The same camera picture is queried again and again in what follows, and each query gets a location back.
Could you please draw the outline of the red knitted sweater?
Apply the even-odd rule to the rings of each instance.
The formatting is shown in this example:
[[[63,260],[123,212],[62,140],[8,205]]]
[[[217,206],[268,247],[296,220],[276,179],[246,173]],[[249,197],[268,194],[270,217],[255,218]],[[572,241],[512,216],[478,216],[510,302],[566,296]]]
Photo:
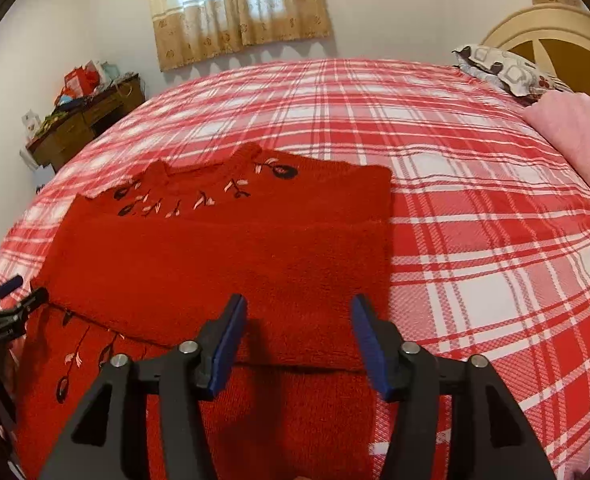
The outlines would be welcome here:
[[[202,166],[153,162],[68,208],[33,287],[17,453],[29,478],[103,365],[160,356],[234,294],[248,320],[202,408],[222,479],[367,479],[374,396],[350,304],[388,303],[391,173],[256,144]]]

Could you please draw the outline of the red white plaid bedspread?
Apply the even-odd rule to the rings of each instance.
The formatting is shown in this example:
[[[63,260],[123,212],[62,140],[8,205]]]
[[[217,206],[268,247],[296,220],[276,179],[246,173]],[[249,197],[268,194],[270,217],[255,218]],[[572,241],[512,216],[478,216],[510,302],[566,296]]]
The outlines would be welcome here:
[[[573,479],[590,467],[590,188],[522,111],[455,68],[400,61],[275,63],[190,81],[56,174],[5,237],[0,282],[18,274],[32,286],[74,199],[153,162],[209,165],[256,144],[385,167],[388,303],[374,308],[431,352],[488,356],[554,474]],[[372,393],[368,479],[392,421]]]

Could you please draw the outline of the brown wooden desk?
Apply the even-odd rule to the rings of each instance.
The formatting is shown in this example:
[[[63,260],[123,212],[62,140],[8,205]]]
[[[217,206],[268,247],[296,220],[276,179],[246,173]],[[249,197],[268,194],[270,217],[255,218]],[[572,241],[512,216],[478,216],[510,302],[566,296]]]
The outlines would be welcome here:
[[[37,166],[61,170],[82,148],[112,128],[145,102],[142,80],[127,73],[109,87],[65,105],[45,128],[26,145]]]

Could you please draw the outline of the red gift bag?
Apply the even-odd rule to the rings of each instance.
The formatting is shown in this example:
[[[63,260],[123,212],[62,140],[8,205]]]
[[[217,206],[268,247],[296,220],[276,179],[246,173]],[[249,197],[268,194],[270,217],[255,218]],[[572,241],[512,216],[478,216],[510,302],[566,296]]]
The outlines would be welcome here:
[[[100,75],[96,70],[77,67],[64,78],[65,88],[75,98],[84,98],[93,93],[100,83]]]

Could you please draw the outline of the pink floral blanket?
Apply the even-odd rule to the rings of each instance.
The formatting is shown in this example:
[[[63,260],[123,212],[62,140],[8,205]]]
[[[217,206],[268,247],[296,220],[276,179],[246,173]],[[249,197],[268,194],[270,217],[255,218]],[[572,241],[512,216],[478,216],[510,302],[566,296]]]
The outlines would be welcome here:
[[[590,188],[590,96],[549,91],[525,107],[522,115]]]

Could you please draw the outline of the grey white patterned pillow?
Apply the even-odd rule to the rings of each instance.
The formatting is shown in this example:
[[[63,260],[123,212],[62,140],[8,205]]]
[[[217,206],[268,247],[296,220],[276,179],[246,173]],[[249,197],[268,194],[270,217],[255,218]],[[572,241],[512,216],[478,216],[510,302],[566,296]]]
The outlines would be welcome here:
[[[452,50],[455,66],[462,72],[527,103],[539,101],[546,92],[572,92],[563,81],[522,56],[501,49],[464,44]]]

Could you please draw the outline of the beige patterned window curtain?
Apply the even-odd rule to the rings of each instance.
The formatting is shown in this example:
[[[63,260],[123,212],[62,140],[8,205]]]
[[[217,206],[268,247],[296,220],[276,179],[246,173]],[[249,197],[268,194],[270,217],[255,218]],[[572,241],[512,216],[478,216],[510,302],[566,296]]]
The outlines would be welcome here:
[[[148,0],[162,72],[272,42],[325,38],[325,0]]]

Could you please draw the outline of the cream wooden headboard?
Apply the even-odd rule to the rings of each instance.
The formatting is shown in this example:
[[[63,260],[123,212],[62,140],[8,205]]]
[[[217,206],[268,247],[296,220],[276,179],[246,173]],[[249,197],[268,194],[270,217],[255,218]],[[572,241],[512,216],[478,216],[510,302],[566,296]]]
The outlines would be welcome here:
[[[590,13],[585,10],[536,4],[504,18],[482,43],[516,53],[590,96]]]

